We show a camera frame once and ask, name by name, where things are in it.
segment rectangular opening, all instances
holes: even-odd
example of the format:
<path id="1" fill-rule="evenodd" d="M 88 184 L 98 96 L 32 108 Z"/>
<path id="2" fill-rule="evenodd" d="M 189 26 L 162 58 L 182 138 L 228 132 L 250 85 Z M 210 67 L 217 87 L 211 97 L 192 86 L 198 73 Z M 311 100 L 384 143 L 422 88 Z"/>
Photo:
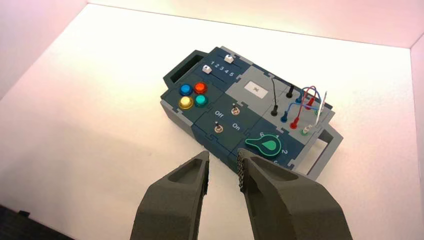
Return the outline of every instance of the rectangular opening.
<path id="1" fill-rule="evenodd" d="M 200 62 L 203 59 L 201 55 L 194 55 L 194 57 L 188 60 L 184 65 L 182 65 L 171 77 L 171 81 L 176 83 L 184 74 L 186 74 L 194 65 Z"/>
<path id="2" fill-rule="evenodd" d="M 297 166 L 296 172 L 307 175 L 326 147 L 327 143 L 317 138 L 303 161 Z"/>

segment yellow button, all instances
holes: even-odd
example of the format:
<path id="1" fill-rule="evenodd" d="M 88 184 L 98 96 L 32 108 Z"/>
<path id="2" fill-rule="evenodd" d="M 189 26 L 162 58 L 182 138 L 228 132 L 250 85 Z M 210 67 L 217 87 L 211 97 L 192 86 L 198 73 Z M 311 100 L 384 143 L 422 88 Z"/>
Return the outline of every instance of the yellow button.
<path id="1" fill-rule="evenodd" d="M 178 103 L 180 109 L 187 110 L 193 107 L 193 98 L 190 96 L 183 96 Z"/>

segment white wall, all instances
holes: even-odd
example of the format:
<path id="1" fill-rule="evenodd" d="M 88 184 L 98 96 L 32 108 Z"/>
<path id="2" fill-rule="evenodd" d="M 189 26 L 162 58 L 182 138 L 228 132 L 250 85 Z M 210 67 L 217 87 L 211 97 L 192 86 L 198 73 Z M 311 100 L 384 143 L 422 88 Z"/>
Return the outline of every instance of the white wall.
<path id="1" fill-rule="evenodd" d="M 0 0 L 0 100 L 87 0 Z"/>
<path id="2" fill-rule="evenodd" d="M 402 48 L 410 48 L 424 31 L 422 25 L 424 0 L 88 0 L 88 2 Z"/>
<path id="3" fill-rule="evenodd" d="M 148 186 L 204 149 L 164 113 L 162 77 L 220 45 L 328 90 L 344 140 L 318 181 L 353 239 L 423 239 L 409 49 L 92 4 L 0 101 L 0 203 L 76 239 L 129 239 Z M 212 156 L 209 177 L 199 239 L 252 240 L 237 175 Z"/>
<path id="4" fill-rule="evenodd" d="M 415 101 L 416 144 L 420 164 L 421 203 L 424 209 L 424 35 L 412 47 L 411 61 Z"/>

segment handle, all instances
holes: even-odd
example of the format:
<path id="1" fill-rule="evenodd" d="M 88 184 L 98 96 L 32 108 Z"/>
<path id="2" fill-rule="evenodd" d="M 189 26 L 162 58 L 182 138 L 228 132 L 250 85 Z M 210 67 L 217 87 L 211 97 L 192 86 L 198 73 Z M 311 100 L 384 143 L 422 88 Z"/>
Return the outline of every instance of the handle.
<path id="1" fill-rule="evenodd" d="M 208 55 L 206 52 L 194 50 L 184 60 L 182 60 L 176 67 L 174 67 L 168 74 L 163 77 L 165 84 L 168 88 L 172 88 L 175 83 L 186 74 L 192 67 L 200 62 L 204 57 Z"/>
<path id="2" fill-rule="evenodd" d="M 308 177 L 312 180 L 316 180 L 318 178 L 321 171 L 324 169 L 337 147 L 342 142 L 343 137 L 332 126 L 327 125 L 319 135 L 318 139 L 326 142 L 327 146 L 325 146 L 324 150 L 307 173 Z"/>

